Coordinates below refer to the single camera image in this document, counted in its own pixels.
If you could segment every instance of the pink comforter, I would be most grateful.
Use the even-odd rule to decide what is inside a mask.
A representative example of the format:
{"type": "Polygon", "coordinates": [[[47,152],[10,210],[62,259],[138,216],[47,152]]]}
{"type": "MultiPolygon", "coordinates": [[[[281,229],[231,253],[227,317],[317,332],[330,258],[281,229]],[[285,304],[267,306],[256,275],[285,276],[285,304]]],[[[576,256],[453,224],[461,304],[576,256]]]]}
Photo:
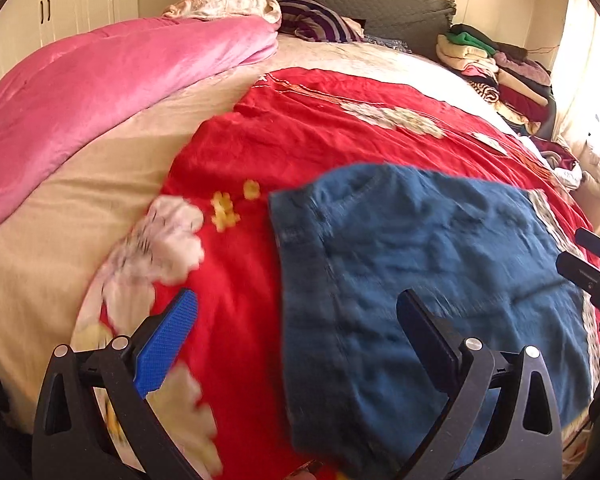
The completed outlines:
{"type": "Polygon", "coordinates": [[[31,54],[0,81],[0,224],[70,156],[136,112],[271,56],[275,29],[257,16],[143,18],[31,54]]]}

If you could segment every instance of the blue garment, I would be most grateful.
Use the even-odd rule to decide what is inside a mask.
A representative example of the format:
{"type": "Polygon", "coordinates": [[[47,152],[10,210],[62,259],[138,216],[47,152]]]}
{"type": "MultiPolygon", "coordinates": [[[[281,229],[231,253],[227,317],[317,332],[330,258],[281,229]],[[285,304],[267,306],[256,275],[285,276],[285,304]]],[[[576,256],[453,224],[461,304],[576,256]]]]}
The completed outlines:
{"type": "MultiPolygon", "coordinates": [[[[541,349],[564,426],[588,405],[583,294],[555,270],[556,242],[524,190],[360,164],[273,193],[269,208],[298,451],[336,457],[353,479],[384,480],[429,431],[446,397],[398,325],[405,288],[493,350],[541,349]]],[[[490,416],[485,408],[466,462],[490,416]]]]}

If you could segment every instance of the lace trim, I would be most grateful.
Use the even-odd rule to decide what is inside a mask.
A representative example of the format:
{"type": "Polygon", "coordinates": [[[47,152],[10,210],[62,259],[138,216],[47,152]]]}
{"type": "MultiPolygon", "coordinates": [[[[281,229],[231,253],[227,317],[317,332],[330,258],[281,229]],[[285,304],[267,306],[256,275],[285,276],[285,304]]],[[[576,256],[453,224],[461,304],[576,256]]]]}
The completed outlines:
{"type": "MultiPolygon", "coordinates": [[[[546,226],[549,234],[556,241],[561,251],[568,251],[574,256],[585,260],[584,254],[574,244],[558,224],[554,212],[549,208],[546,195],[540,189],[532,189],[529,192],[529,200],[536,210],[538,218],[546,226]]],[[[598,329],[596,327],[596,314],[591,304],[591,296],[587,292],[583,293],[582,299],[582,322],[584,330],[587,332],[587,345],[589,347],[589,369],[591,373],[591,399],[593,392],[600,382],[600,342],[598,341],[598,329]]]]}

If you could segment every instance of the mattress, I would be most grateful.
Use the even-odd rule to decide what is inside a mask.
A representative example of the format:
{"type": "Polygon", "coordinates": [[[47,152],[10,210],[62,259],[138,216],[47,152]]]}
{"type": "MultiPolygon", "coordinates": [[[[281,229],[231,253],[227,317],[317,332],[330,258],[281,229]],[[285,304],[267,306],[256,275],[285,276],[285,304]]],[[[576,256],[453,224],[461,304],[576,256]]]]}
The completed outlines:
{"type": "Polygon", "coordinates": [[[90,142],[0,225],[0,366],[25,428],[49,356],[70,340],[84,293],[114,243],[145,213],[197,127],[230,111],[263,74],[300,66],[409,84],[512,134],[465,82],[424,58],[372,44],[279,40],[271,58],[193,84],[90,142]]]}

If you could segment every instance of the striped pillow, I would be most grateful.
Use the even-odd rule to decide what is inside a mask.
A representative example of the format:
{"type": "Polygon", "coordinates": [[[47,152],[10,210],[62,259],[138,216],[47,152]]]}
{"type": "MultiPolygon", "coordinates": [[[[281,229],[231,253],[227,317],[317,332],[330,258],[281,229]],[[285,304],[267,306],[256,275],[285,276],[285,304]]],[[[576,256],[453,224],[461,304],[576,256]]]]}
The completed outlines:
{"type": "Polygon", "coordinates": [[[362,38],[334,10],[315,0],[280,0],[280,32],[307,41],[351,43],[362,38]]]}

